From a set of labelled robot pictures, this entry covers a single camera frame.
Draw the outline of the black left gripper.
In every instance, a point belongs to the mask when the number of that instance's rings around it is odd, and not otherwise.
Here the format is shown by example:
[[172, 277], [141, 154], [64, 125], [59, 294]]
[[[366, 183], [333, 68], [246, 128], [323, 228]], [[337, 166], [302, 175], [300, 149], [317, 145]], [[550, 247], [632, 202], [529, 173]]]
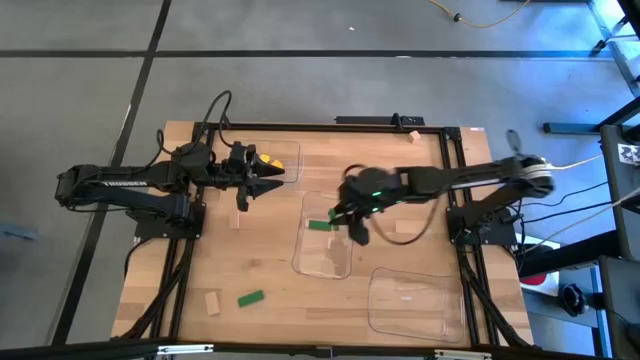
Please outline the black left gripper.
[[220, 181], [220, 188], [237, 188], [236, 204], [239, 211], [249, 209], [249, 196], [257, 198], [284, 184], [281, 180], [256, 179], [254, 174], [256, 176], [278, 176], [284, 174], [285, 169], [276, 168], [271, 163], [262, 161], [256, 161], [252, 165], [255, 155], [255, 145], [234, 142], [231, 145], [228, 158], [219, 164], [217, 178]]

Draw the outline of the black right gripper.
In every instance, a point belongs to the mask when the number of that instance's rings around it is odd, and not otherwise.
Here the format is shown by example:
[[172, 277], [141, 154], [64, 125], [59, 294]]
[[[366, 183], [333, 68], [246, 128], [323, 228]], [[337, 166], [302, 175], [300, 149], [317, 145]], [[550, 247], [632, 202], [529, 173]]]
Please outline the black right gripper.
[[365, 246], [370, 237], [364, 219], [400, 200], [400, 176], [377, 167], [364, 168], [344, 177], [338, 195], [330, 224], [346, 225], [349, 238]]

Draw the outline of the clear plastic tray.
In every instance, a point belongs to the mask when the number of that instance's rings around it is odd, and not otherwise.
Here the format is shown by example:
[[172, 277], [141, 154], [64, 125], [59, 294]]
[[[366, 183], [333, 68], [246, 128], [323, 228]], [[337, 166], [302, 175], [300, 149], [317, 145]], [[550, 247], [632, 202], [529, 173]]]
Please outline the clear plastic tray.
[[381, 334], [445, 343], [466, 334], [462, 285], [450, 276], [379, 267], [369, 281], [367, 316]]
[[243, 146], [253, 144], [256, 147], [257, 154], [270, 157], [270, 163], [279, 161], [282, 164], [285, 170], [283, 174], [260, 177], [260, 180], [279, 180], [285, 184], [298, 181], [303, 167], [301, 164], [302, 150], [298, 142], [249, 138], [240, 138], [239, 142]]
[[310, 219], [329, 222], [328, 210], [337, 204], [334, 194], [307, 192], [302, 198], [299, 226], [292, 259], [293, 269], [302, 275], [342, 280], [351, 274], [353, 242], [347, 227], [332, 225], [331, 231], [307, 228]]

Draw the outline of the black floor bar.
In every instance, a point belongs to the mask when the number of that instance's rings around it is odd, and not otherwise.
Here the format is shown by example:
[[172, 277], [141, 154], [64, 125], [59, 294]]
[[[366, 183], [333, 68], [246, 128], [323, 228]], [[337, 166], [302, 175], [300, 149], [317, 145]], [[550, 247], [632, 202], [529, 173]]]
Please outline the black floor bar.
[[618, 234], [616, 230], [611, 230], [558, 249], [544, 249], [543, 246], [533, 249], [524, 255], [519, 276], [527, 278], [578, 268], [595, 262], [601, 256], [615, 257], [619, 254]]

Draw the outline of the black standing desk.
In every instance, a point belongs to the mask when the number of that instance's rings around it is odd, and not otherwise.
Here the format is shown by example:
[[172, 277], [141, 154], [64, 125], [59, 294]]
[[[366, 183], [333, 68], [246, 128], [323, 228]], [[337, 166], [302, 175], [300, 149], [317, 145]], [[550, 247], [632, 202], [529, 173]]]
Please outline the black standing desk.
[[593, 0], [587, 2], [602, 35], [602, 39], [594, 45], [591, 53], [597, 55], [606, 48], [610, 49], [613, 59], [634, 99], [597, 124], [546, 122], [542, 125], [544, 133], [595, 135], [604, 126], [622, 126], [640, 114], [640, 74], [634, 75], [631, 72], [617, 45], [617, 42], [622, 42], [624, 39], [640, 42], [640, 0], [615, 0], [615, 2], [620, 6], [623, 15], [612, 29], [604, 22]]

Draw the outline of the black headphones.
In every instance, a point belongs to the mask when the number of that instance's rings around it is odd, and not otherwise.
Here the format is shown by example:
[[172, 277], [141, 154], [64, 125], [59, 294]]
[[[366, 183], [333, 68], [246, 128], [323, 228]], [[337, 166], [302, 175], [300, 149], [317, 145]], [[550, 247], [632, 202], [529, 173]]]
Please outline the black headphones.
[[589, 308], [586, 296], [575, 283], [560, 286], [558, 299], [561, 307], [571, 317], [582, 315]]

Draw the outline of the black side desk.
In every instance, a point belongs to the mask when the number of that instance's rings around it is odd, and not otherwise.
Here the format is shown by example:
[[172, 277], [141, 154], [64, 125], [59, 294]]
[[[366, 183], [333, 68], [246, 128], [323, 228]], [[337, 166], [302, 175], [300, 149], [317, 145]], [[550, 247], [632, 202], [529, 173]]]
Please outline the black side desk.
[[640, 166], [619, 162], [617, 145], [633, 145], [619, 127], [604, 126], [600, 135], [611, 200], [623, 199], [612, 208], [620, 245], [617, 257], [640, 262]]

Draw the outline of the black cabinet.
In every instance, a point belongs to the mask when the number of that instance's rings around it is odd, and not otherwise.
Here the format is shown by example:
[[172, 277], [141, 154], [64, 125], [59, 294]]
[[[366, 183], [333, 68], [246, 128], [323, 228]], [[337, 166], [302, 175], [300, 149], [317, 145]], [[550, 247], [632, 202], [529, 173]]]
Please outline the black cabinet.
[[640, 263], [598, 259], [613, 357], [640, 360]]

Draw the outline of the black white marker tag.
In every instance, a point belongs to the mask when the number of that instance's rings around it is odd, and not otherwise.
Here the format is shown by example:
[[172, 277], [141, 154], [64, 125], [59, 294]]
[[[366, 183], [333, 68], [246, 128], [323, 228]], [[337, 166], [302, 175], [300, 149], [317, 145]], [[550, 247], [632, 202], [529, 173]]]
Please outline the black white marker tag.
[[619, 143], [617, 154], [620, 163], [640, 166], [640, 146]]

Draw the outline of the black aluminium table frame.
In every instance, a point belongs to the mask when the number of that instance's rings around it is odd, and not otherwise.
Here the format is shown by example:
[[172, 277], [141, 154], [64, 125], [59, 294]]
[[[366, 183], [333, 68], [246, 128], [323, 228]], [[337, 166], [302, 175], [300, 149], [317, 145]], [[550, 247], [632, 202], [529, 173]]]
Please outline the black aluminium table frame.
[[[299, 180], [258, 198], [231, 230], [236, 210], [230, 191], [206, 191], [204, 232], [195, 242], [177, 338], [181, 342], [264, 345], [430, 347], [437, 341], [377, 333], [369, 327], [368, 288], [372, 272], [391, 270], [459, 279], [456, 250], [445, 225], [448, 198], [424, 205], [399, 205], [379, 216], [386, 230], [428, 226], [407, 246], [373, 237], [352, 251], [351, 274], [342, 280], [316, 278], [292, 267], [302, 198], [333, 194], [342, 171], [354, 163], [390, 168], [491, 160], [484, 130], [463, 127], [451, 138], [424, 133], [412, 144], [388, 126], [242, 123], [226, 131], [233, 139], [295, 141], [301, 145]], [[240, 308], [240, 296], [263, 290], [263, 301]], [[209, 316], [205, 294], [218, 293], [220, 313]]]

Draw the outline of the black frame crossbeam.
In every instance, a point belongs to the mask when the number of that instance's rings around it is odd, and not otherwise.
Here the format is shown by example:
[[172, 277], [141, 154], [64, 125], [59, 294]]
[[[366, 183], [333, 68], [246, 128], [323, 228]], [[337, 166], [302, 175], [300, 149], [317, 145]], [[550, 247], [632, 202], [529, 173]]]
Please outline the black frame crossbeam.
[[535, 347], [517, 348], [478, 345], [468, 349], [430, 347], [365, 347], [264, 344], [178, 344], [169, 338], [116, 339], [65, 345], [0, 350], [0, 360], [131, 360], [149, 356], [213, 353], [266, 353], [307, 355], [333, 359], [338, 356], [399, 356], [430, 360], [621, 360], [544, 351]]

